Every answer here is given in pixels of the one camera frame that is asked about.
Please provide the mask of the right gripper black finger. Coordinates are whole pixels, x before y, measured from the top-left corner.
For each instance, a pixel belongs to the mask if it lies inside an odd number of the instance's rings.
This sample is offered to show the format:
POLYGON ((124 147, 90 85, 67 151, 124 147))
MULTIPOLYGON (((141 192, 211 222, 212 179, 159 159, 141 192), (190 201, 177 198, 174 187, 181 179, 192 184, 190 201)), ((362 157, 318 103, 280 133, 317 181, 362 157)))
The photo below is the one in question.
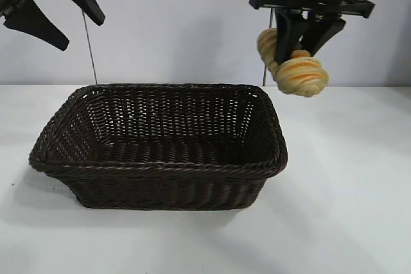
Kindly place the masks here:
POLYGON ((343 30, 346 21, 341 17, 330 17, 314 22, 304 32, 303 49, 314 56, 332 37, 343 30))
POLYGON ((275 60, 277 63, 287 61, 296 48, 300 38, 308 29, 308 21, 301 10, 276 9, 277 47, 275 60))

